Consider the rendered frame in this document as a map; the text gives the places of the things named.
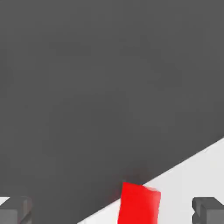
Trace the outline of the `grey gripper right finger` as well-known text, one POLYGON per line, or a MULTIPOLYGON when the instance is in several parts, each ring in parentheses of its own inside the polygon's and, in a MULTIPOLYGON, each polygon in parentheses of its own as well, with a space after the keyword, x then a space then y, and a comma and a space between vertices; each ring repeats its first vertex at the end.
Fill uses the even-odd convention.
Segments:
POLYGON ((192 199, 192 224, 224 224, 224 205, 214 197, 192 199))

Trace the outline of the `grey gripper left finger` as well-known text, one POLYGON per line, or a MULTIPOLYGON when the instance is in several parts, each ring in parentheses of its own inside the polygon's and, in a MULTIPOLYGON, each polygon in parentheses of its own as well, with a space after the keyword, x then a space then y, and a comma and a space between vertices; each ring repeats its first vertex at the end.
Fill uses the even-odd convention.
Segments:
POLYGON ((33 201, 26 196, 14 196, 0 205, 0 224, 33 224, 33 201))

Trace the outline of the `small red cube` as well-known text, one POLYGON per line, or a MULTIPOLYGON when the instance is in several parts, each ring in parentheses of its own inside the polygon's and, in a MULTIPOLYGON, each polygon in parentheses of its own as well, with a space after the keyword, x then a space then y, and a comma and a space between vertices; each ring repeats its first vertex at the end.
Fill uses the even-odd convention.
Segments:
POLYGON ((117 224, 158 224, 161 192, 124 182, 117 224))

